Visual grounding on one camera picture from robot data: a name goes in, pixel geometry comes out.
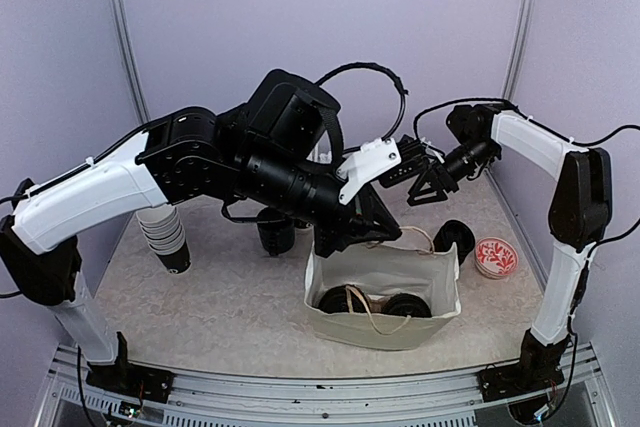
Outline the cream paper takeout bag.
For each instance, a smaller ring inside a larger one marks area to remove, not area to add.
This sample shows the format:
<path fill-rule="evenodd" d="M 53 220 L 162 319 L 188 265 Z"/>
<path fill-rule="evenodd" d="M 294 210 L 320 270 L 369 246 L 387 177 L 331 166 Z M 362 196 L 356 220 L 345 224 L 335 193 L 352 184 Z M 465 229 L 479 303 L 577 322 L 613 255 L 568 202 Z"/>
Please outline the cream paper takeout bag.
<path fill-rule="evenodd" d="M 373 350 L 413 350 L 461 313 L 459 274 L 456 245 L 435 252 L 424 230 L 407 226 L 397 242 L 352 245 L 328 258 L 311 252 L 304 305 L 319 337 Z M 366 295 L 366 313 L 326 314 L 317 308 L 326 291 L 342 285 L 357 286 Z M 399 293 L 421 297 L 432 317 L 382 314 L 386 301 Z"/>

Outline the black plastic cup lid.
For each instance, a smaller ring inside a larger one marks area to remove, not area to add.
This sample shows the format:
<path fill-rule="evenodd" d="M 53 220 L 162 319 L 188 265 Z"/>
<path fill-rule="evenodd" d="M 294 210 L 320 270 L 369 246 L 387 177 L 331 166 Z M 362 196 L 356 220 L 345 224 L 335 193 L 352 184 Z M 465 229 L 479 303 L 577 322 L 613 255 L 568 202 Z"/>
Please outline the black plastic cup lid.
<path fill-rule="evenodd" d="M 421 297 L 409 294 L 399 293 L 390 297 L 381 313 L 390 316 L 411 317 L 411 318 L 431 318 L 432 312 L 425 300 Z"/>

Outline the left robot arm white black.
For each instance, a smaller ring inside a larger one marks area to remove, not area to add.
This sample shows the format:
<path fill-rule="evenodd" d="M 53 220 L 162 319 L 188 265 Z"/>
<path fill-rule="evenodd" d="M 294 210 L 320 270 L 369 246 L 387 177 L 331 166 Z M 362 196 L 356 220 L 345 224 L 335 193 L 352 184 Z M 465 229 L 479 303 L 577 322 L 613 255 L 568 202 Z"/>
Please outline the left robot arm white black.
<path fill-rule="evenodd" d="M 270 71 L 221 114 L 188 107 L 149 122 L 43 185 L 24 181 L 1 221 L 1 258 L 16 286 L 50 308 L 88 363 L 121 392 L 140 381 L 87 292 L 78 235 L 130 212 L 206 195 L 250 199 L 310 223 L 318 256 L 399 238 L 372 183 L 396 166 L 390 138 L 345 155 L 339 103 L 318 84 Z"/>

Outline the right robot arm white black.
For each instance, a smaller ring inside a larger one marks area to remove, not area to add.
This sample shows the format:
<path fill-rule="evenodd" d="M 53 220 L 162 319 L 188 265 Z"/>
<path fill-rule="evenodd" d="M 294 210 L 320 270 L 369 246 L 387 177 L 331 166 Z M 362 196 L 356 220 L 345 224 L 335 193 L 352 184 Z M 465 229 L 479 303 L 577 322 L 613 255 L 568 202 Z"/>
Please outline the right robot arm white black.
<path fill-rule="evenodd" d="M 506 99 L 471 97 L 446 102 L 446 125 L 459 145 L 429 162 L 409 190 L 412 206 L 444 201 L 461 179 L 472 179 L 510 149 L 555 182 L 548 212 L 553 237 L 549 277 L 540 310 L 525 333 L 511 380 L 535 389 L 555 371 L 574 339 L 572 321 L 589 276 L 589 264 L 612 218 L 609 154 L 553 132 Z"/>

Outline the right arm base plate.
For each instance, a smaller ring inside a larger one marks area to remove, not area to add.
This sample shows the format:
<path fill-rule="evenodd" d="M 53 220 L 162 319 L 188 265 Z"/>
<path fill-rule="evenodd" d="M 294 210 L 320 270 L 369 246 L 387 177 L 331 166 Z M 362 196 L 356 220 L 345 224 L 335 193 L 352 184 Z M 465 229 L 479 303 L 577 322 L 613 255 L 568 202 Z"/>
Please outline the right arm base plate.
<path fill-rule="evenodd" d="M 550 388 L 562 384 L 564 374 L 559 367 L 542 371 L 526 370 L 519 363 L 495 366 L 491 364 L 477 374 L 484 402 L 493 402 Z"/>

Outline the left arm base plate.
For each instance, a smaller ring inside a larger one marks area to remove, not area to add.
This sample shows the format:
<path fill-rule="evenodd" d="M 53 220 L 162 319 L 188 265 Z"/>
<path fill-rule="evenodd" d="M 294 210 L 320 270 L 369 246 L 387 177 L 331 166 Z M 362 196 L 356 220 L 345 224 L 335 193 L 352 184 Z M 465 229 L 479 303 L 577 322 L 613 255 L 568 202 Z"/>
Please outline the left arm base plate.
<path fill-rule="evenodd" d="M 138 364 L 89 365 L 87 383 L 124 396 L 166 404 L 175 375 L 168 370 Z"/>

